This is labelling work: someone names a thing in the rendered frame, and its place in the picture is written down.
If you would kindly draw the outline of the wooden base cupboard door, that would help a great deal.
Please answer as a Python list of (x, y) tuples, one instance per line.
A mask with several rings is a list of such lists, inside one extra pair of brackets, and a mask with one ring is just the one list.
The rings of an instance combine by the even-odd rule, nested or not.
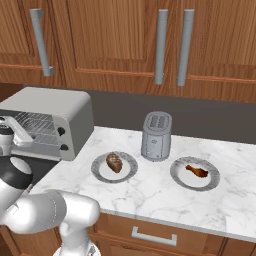
[(0, 234), (13, 256), (53, 256), (61, 246), (57, 228), (36, 234), (16, 234), (6, 226), (0, 226)]

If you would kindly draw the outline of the silver toaster oven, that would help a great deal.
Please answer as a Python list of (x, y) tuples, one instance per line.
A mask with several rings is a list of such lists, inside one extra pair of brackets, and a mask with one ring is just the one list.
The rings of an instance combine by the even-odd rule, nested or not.
[[(55, 161), (73, 161), (94, 131), (91, 97), (85, 91), (25, 87), (0, 103), (0, 115), (8, 111), (52, 117), (60, 153)], [(59, 136), (58, 127), (65, 134)], [(68, 146), (67, 151), (60, 150), (62, 144)]]

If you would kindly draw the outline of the wooden wall cupboard door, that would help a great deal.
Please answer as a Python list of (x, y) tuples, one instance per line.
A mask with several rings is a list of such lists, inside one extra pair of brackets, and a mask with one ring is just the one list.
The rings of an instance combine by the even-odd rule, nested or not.
[[(40, 19), (48, 63), (54, 74), (45, 77), (30, 17), (41, 9)], [(56, 24), (51, 0), (0, 0), (0, 83), (64, 87)]]
[(67, 85), (166, 95), (155, 82), (157, 19), (168, 0), (67, 0)]
[[(183, 86), (176, 82), (184, 11), (194, 11)], [(177, 0), (169, 93), (256, 103), (256, 0)]]

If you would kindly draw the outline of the grey rimmed plate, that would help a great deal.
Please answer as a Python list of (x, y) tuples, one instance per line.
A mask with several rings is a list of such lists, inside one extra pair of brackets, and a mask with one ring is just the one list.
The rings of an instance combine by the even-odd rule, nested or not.
[[(114, 153), (122, 161), (119, 173), (114, 172), (107, 164), (107, 157)], [(104, 183), (122, 183), (132, 178), (138, 170), (138, 163), (133, 156), (121, 151), (107, 152), (98, 156), (91, 165), (92, 174)]]
[[(207, 176), (197, 176), (194, 172), (195, 169), (202, 169)], [(175, 160), (171, 164), (170, 175), (180, 186), (199, 192), (210, 191), (216, 188), (220, 182), (220, 172), (213, 164), (192, 156)]]

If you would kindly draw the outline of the brown chicken drumstick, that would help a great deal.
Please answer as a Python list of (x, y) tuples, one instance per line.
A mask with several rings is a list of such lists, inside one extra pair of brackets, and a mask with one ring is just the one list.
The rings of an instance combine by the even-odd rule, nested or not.
[(197, 177), (206, 178), (208, 176), (208, 172), (203, 170), (202, 168), (194, 168), (191, 165), (187, 165), (186, 169), (193, 172)]

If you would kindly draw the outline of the glass toaster oven door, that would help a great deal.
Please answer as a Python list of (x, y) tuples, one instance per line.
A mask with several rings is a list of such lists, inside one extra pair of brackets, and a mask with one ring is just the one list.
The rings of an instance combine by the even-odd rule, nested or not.
[(15, 118), (33, 139), (33, 144), (30, 147), (18, 147), (13, 142), (13, 154), (50, 160), (60, 159), (57, 135), (50, 115), (8, 111), (5, 115), (0, 116)]

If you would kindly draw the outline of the silver two-slot toaster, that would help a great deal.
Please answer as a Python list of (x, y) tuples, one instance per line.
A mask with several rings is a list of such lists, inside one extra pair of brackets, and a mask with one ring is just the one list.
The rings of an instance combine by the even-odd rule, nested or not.
[(166, 112), (147, 114), (142, 131), (141, 155), (152, 162), (164, 161), (171, 148), (172, 116)]

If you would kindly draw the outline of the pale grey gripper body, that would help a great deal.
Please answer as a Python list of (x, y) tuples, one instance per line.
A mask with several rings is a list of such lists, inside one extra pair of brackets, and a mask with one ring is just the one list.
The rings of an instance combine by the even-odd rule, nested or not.
[(25, 129), (11, 116), (0, 116), (0, 123), (4, 123), (14, 131), (13, 142), (18, 147), (30, 147), (33, 144), (32, 137)]

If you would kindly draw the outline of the wooden drawer front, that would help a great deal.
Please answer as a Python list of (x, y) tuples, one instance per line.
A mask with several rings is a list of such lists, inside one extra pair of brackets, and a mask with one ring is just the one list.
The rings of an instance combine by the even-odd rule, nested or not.
[[(139, 232), (170, 239), (177, 235), (177, 245), (169, 246), (132, 237), (132, 228)], [(226, 239), (131, 218), (101, 213), (89, 229), (91, 238), (100, 246), (102, 256), (220, 256)]]
[(228, 238), (221, 256), (256, 256), (256, 243)]

